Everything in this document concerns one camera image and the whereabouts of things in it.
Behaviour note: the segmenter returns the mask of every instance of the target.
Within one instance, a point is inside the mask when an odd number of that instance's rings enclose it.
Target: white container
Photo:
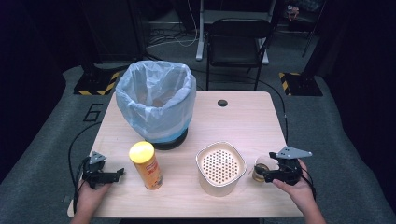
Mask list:
[[[202,149],[196,156],[199,183],[206,193],[223,197],[235,188],[247,165],[239,152],[227,142],[217,142]]]

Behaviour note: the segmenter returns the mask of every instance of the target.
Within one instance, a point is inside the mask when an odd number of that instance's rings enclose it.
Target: wooden table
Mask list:
[[[218,105],[226,100],[227,106]],[[144,140],[122,116],[113,95],[92,150],[107,156],[104,171],[125,168],[97,210],[96,217],[300,217],[289,195],[271,183],[251,177],[261,154],[278,152],[286,143],[271,96],[262,91],[198,91],[189,133],[177,148],[156,156],[163,185],[146,189],[128,158],[130,147]],[[247,163],[246,173],[225,197],[205,193],[198,182],[196,154],[204,147],[226,141]],[[68,215],[73,216],[69,206]]]

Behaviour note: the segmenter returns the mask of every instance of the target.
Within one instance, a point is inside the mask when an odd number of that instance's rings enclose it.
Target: plastic bag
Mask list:
[[[117,105],[146,141],[166,143],[188,128],[196,96],[196,79],[182,63],[133,63],[116,87]]]

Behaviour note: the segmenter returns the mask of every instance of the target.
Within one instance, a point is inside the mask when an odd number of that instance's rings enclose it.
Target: yellow can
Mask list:
[[[150,142],[142,141],[134,144],[129,150],[129,159],[134,163],[147,189],[157,189],[163,184],[154,146]]]

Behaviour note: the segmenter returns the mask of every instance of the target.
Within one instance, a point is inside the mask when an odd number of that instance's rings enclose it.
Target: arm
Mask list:
[[[301,160],[299,160],[299,162],[301,167],[306,170],[305,164]],[[306,224],[326,223],[315,202],[311,188],[302,178],[294,186],[288,185],[277,179],[273,180],[273,184],[289,194],[298,209],[303,213]]]
[[[77,212],[70,224],[90,223],[110,187],[111,184],[105,184],[99,189],[91,189],[90,185],[84,181],[78,192]]]

